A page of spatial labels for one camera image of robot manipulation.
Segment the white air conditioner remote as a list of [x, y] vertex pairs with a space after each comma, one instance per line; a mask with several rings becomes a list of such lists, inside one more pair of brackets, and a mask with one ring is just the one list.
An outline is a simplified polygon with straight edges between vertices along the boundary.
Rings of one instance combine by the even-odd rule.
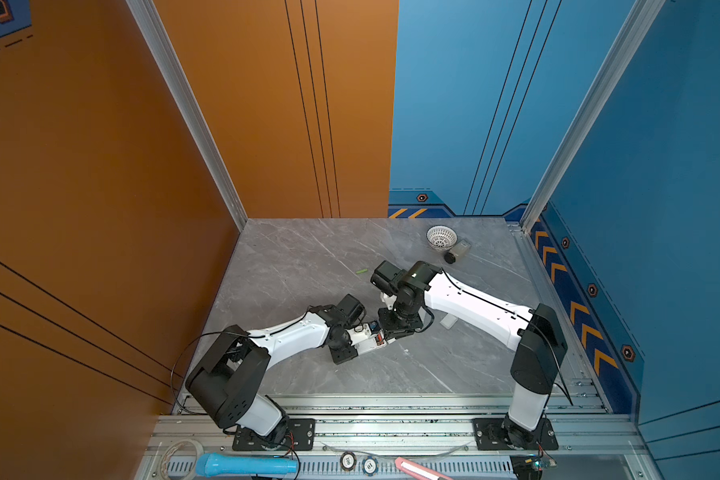
[[443, 328], [450, 330], [456, 324], [456, 322], [458, 320], [459, 320], [459, 318], [457, 316], [455, 316], [453, 314], [446, 314], [442, 318], [440, 324]]

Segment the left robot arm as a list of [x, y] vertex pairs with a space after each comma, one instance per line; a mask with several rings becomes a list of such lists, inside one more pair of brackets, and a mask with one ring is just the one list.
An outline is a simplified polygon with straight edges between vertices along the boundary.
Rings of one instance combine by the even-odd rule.
[[241, 427], [272, 444], [288, 433], [288, 416], [259, 393], [268, 370], [297, 354], [327, 347], [335, 360], [357, 356], [351, 333], [366, 309], [347, 294], [334, 305], [310, 306], [297, 319], [260, 330], [224, 328], [187, 375], [185, 387], [217, 427]]

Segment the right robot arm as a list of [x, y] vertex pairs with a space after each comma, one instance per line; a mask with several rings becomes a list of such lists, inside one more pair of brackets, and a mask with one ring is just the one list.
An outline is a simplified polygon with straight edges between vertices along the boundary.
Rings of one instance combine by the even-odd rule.
[[370, 282], [381, 292], [384, 306], [378, 316], [388, 339], [424, 332], [427, 326], [420, 313], [432, 316], [438, 310], [502, 342], [514, 353], [510, 374], [515, 381], [502, 428], [520, 437], [538, 430], [568, 352], [552, 307], [541, 303], [530, 308], [498, 299], [424, 261], [408, 270], [383, 261]]

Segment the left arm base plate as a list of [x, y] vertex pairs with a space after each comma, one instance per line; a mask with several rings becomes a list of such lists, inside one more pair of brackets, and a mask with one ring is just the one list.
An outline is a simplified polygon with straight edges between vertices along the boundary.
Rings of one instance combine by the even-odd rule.
[[236, 452], [311, 451], [315, 426], [313, 418], [288, 418], [284, 428], [275, 429], [275, 437], [262, 437], [249, 428], [240, 427], [235, 432], [232, 449]]

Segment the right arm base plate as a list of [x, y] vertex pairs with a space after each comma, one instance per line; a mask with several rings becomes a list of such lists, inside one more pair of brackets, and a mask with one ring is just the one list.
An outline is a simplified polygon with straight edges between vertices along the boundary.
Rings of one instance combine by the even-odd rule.
[[472, 427], [480, 451], [559, 449], [556, 433], [547, 417], [542, 417], [534, 430], [526, 430], [508, 417], [475, 418]]

